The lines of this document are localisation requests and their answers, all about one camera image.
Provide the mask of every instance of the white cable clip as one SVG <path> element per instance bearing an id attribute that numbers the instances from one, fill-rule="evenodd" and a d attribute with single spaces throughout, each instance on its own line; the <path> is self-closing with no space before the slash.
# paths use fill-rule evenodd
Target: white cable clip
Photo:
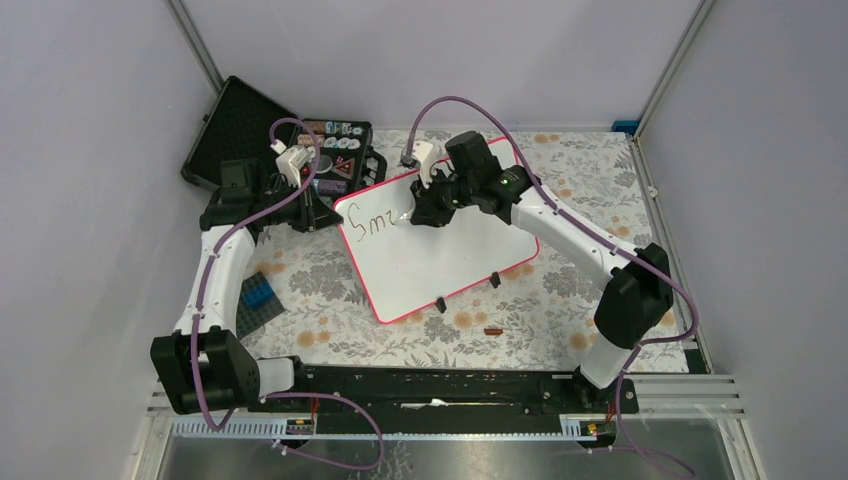
<path id="1" fill-rule="evenodd" d="M 286 144 L 279 140 L 274 140 L 274 143 L 271 144 L 271 150 L 275 151 L 277 155 L 282 155 L 286 148 Z"/>

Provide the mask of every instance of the black case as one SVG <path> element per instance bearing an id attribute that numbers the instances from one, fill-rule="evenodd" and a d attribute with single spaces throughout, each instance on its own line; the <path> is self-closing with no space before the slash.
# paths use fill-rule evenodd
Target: black case
<path id="1" fill-rule="evenodd" d="M 180 173 L 193 185 L 215 190 L 221 184 L 221 162 L 256 158 L 266 171 L 276 172 L 277 155 L 271 150 L 268 127 L 283 117 L 297 115 L 277 105 L 238 77 L 230 77 L 212 111 L 203 116 L 204 125 Z M 281 125 L 276 137 L 291 145 L 297 127 Z"/>
<path id="2" fill-rule="evenodd" d="M 212 106 L 212 111 L 203 116 L 203 128 L 183 163 L 180 173 L 189 183 L 214 191 L 221 184 L 221 162 L 226 160 L 256 158 L 263 164 L 266 172 L 276 172 L 277 155 L 270 148 L 268 128 L 274 121 L 283 117 L 298 118 L 293 112 L 281 107 L 238 77 L 229 77 Z M 350 128 L 364 129 L 362 135 L 356 136 L 362 145 L 359 149 L 322 147 L 322 154 L 331 156 L 334 160 L 342 156 L 354 159 L 350 178 L 335 171 L 316 175 L 319 195 L 328 202 L 328 205 L 331 206 L 332 201 L 338 198 L 385 180 L 388 164 L 371 148 L 370 123 L 317 119 L 304 120 L 304 122 L 316 122 L 322 125 L 326 125 L 327 122 L 337 125 L 344 123 Z M 296 125 L 285 124 L 277 128 L 275 136 L 286 145 L 294 145 L 300 133 L 300 128 Z M 303 176 L 305 177 L 308 173 L 309 170 L 304 167 Z M 324 186 L 333 182 L 345 182 L 346 188 L 344 192 L 339 189 L 338 192 L 321 194 L 321 190 L 326 190 L 321 188 L 322 182 L 326 182 Z"/>

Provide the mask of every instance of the red object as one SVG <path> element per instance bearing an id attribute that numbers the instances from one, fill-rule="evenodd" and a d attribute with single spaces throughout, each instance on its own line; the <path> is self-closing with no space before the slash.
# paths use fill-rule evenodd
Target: red object
<path id="1" fill-rule="evenodd" d="M 342 157 L 336 159 L 336 164 L 333 166 L 333 173 L 337 173 L 348 180 L 353 178 L 353 159 L 344 160 Z"/>

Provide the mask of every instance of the black motor joint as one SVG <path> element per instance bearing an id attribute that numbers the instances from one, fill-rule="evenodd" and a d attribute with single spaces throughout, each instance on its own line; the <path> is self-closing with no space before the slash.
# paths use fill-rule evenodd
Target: black motor joint
<path id="1" fill-rule="evenodd" d="M 615 400 L 615 383 L 606 388 L 598 388 L 583 376 L 580 367 L 574 371 L 572 380 L 571 388 L 574 391 L 571 393 L 586 411 L 604 410 Z"/>

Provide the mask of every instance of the white wall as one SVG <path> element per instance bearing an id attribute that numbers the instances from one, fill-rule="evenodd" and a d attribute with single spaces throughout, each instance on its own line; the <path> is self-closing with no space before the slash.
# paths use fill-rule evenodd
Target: white wall
<path id="1" fill-rule="evenodd" d="M 0 478 L 118 478 L 191 287 L 213 101 L 161 1 L 0 6 Z"/>
<path id="2" fill-rule="evenodd" d="M 844 478 L 848 3 L 719 2 L 644 144 L 770 480 Z"/>
<path id="3" fill-rule="evenodd" d="M 519 128 L 635 119 L 698 0 L 184 0 L 222 74 L 299 115 L 408 127 L 463 95 Z M 442 106 L 430 125 L 486 125 Z"/>

